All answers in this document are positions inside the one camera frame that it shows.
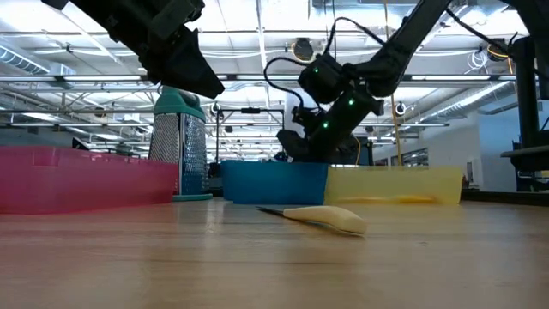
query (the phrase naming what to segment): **knife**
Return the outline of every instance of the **knife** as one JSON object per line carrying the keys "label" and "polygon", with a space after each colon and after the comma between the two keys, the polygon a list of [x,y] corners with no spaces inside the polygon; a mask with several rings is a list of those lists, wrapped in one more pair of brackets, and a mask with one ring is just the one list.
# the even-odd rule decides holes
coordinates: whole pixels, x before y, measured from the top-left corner
{"label": "knife", "polygon": [[366,221],[353,212],[334,206],[313,206],[297,209],[269,209],[256,207],[263,212],[281,215],[287,219],[297,221],[310,221],[330,225],[347,233],[365,233]]}

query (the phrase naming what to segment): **ceiling light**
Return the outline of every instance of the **ceiling light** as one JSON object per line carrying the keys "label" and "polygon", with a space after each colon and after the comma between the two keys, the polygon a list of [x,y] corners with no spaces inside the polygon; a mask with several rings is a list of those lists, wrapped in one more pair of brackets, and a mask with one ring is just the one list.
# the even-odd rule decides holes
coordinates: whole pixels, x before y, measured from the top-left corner
{"label": "ceiling light", "polygon": [[413,81],[487,81],[490,76],[412,76]]}
{"label": "ceiling light", "polygon": [[110,126],[110,127],[145,127],[145,126],[149,126],[149,124],[106,124],[106,126]]}
{"label": "ceiling light", "polygon": [[54,124],[8,124],[13,127],[21,127],[21,128],[45,128],[45,127],[54,127]]}
{"label": "ceiling light", "polygon": [[59,126],[87,128],[87,127],[100,127],[100,126],[103,126],[103,124],[59,124]]}
{"label": "ceiling light", "polygon": [[255,141],[255,140],[277,140],[276,136],[220,136],[220,140],[242,140],[242,141]]}
{"label": "ceiling light", "polygon": [[[217,124],[206,124],[207,127],[216,127]],[[254,122],[238,122],[238,123],[232,123],[232,122],[224,122],[223,124],[220,124],[220,126],[232,126],[232,127],[238,127],[238,126],[267,126],[267,127],[278,127],[282,126],[282,124],[278,123],[254,123]]]}
{"label": "ceiling light", "polygon": [[112,135],[112,134],[96,134],[96,136],[99,137],[99,138],[110,140],[110,141],[116,141],[116,140],[122,139],[122,137],[115,136],[115,135]]}
{"label": "ceiling light", "polygon": [[86,131],[84,130],[80,130],[80,129],[77,129],[77,128],[67,128],[68,130],[71,130],[73,132],[76,132],[76,133],[80,133],[80,134],[89,134],[87,133]]}
{"label": "ceiling light", "polygon": [[370,141],[394,141],[394,137],[368,137]]}
{"label": "ceiling light", "polygon": [[[297,81],[299,75],[269,75],[269,80],[271,81]],[[265,77],[263,75],[237,75],[237,80],[239,81],[264,81]]]}
{"label": "ceiling light", "polygon": [[516,76],[500,76],[498,77],[499,81],[516,81]]}
{"label": "ceiling light", "polygon": [[27,116],[27,117],[31,117],[31,118],[44,120],[44,121],[58,121],[57,117],[54,117],[50,114],[43,114],[43,113],[38,113],[38,112],[26,112],[23,115]]}
{"label": "ceiling light", "polygon": [[66,82],[134,82],[141,81],[141,76],[65,76]]}
{"label": "ceiling light", "polygon": [[455,104],[452,104],[451,106],[448,106],[448,107],[445,107],[444,109],[438,111],[438,112],[434,112],[433,114],[431,114],[430,116],[433,117],[433,116],[437,116],[443,112],[446,112],[448,111],[449,109],[451,108],[454,108],[456,106],[460,106],[460,107],[464,107],[464,106],[468,106],[469,104],[473,104],[474,102],[476,102],[477,100],[479,100],[480,98],[482,98],[483,96],[487,95],[487,94],[490,94],[498,89],[500,89],[501,87],[509,84],[510,82],[500,82],[498,84],[495,84],[489,88],[486,88],[476,94],[473,94],[459,102],[456,102]]}
{"label": "ceiling light", "polygon": [[0,82],[55,82],[53,76],[0,76]]}
{"label": "ceiling light", "polygon": [[408,128],[435,128],[435,127],[445,127],[449,124],[403,124]]}

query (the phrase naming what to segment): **yellow pole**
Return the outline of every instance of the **yellow pole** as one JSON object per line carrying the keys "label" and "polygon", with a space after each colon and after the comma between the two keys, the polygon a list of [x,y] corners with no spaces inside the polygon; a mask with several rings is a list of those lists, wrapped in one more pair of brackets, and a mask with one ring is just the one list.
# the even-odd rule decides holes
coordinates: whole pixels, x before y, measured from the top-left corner
{"label": "yellow pole", "polygon": [[[389,40],[389,8],[388,0],[385,0],[385,33],[387,34],[387,40]],[[402,148],[401,148],[401,139],[400,133],[398,131],[398,121],[396,120],[396,110],[395,110],[395,95],[391,95],[391,111],[393,113],[393,124],[395,125],[395,138],[396,138],[396,151],[398,153],[398,165],[402,166]]]}

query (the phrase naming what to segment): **fluorescent light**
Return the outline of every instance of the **fluorescent light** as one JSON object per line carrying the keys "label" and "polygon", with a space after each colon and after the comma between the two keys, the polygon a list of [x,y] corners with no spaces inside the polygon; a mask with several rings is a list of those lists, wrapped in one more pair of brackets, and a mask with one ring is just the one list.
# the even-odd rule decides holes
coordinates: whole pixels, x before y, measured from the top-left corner
{"label": "fluorescent light", "polygon": [[220,140],[242,140],[242,141],[255,141],[255,140],[277,140],[276,136],[220,136]]}
{"label": "fluorescent light", "polygon": [[[394,124],[360,124],[360,127],[365,126],[371,126],[371,127],[383,127],[383,128],[394,128]],[[449,126],[449,124],[420,124],[416,122],[415,124],[399,124],[398,126],[404,127],[404,126],[410,126],[413,128],[427,128],[427,127],[444,127]]]}
{"label": "fluorescent light", "polygon": [[[216,127],[217,124],[206,124],[207,127]],[[278,123],[254,123],[254,122],[239,122],[239,123],[230,123],[225,122],[223,124],[220,124],[220,127],[226,127],[226,126],[268,126],[268,127],[277,127],[281,126],[281,124]]]}
{"label": "fluorescent light", "polygon": [[43,114],[38,112],[26,112],[23,114],[24,116],[30,117],[30,118],[36,118],[44,121],[57,121],[57,117],[53,117],[50,114]]}
{"label": "fluorescent light", "polygon": [[394,124],[365,124],[365,123],[362,123],[359,126],[361,126],[361,127],[370,126],[370,127],[374,127],[374,128],[392,128],[395,125]]}
{"label": "fluorescent light", "polygon": [[[95,142],[94,145],[96,146],[104,146],[104,145],[119,145],[121,142]],[[128,146],[148,146],[150,145],[150,142],[122,142],[124,145]]]}
{"label": "fluorescent light", "polygon": [[394,137],[368,137],[370,141],[394,141]]}
{"label": "fluorescent light", "polygon": [[55,82],[53,76],[0,76],[0,82]]}
{"label": "fluorescent light", "polygon": [[76,133],[80,133],[80,134],[89,134],[88,132],[86,132],[84,130],[77,129],[77,128],[67,128],[67,129],[71,130],[73,132],[76,132]]}
{"label": "fluorescent light", "polygon": [[438,112],[434,112],[433,114],[431,114],[430,116],[437,116],[438,114],[441,114],[443,112],[446,112],[448,111],[449,109],[451,108],[454,108],[456,106],[461,106],[461,107],[464,107],[464,106],[468,106],[469,104],[473,104],[474,102],[476,102],[477,100],[479,100],[480,98],[482,98],[483,96],[487,95],[487,94],[490,94],[498,89],[500,89],[501,87],[507,85],[508,83],[510,82],[500,82],[498,84],[495,84],[489,88],[486,88],[476,94],[473,94],[459,102],[456,102],[455,104],[452,104],[451,106],[448,106],[448,107],[445,107],[443,108],[442,110],[438,111]]}
{"label": "fluorescent light", "polygon": [[133,82],[141,81],[141,76],[65,76],[67,82]]}
{"label": "fluorescent light", "polygon": [[409,128],[435,128],[435,127],[445,127],[449,126],[449,124],[404,124],[406,125],[407,129]]}
{"label": "fluorescent light", "polygon": [[100,126],[103,126],[103,124],[59,124],[59,126],[87,128],[87,127],[100,127]]}
{"label": "fluorescent light", "polygon": [[120,136],[115,136],[112,134],[96,134],[96,136],[110,141],[116,141],[122,138]]}
{"label": "fluorescent light", "polygon": [[229,149],[229,150],[226,150],[226,149],[220,149],[220,154],[256,154],[256,155],[261,155],[261,154],[276,154],[278,151],[269,151],[268,149],[265,149],[265,150],[261,150],[261,149]]}
{"label": "fluorescent light", "polygon": [[33,128],[45,128],[45,127],[54,127],[54,124],[11,124],[14,127],[33,127]]}
{"label": "fluorescent light", "polygon": [[412,76],[413,81],[487,81],[490,76]]}
{"label": "fluorescent light", "polygon": [[[299,75],[269,75],[269,80],[271,81],[297,81]],[[237,75],[237,80],[239,81],[264,81],[265,77],[263,75]]]}
{"label": "fluorescent light", "polygon": [[511,82],[514,82],[516,81],[516,76],[500,76],[498,78],[499,81],[511,81]]}
{"label": "fluorescent light", "polygon": [[140,126],[150,126],[149,124],[106,124],[106,126],[111,127],[140,127]]}

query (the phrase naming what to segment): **white wall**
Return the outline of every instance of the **white wall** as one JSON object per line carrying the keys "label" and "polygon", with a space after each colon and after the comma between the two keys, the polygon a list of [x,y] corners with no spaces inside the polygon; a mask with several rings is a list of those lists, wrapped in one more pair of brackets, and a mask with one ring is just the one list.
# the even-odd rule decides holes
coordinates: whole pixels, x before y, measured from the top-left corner
{"label": "white wall", "polygon": [[[482,162],[480,159],[480,136],[476,115],[467,119],[449,121],[450,127],[428,128],[418,140],[402,142],[402,153],[423,148],[429,149],[429,165],[432,167],[459,167],[467,174],[467,163],[473,162],[473,176],[476,185],[482,185]],[[374,149],[374,161],[390,158],[397,154],[396,146]]]}

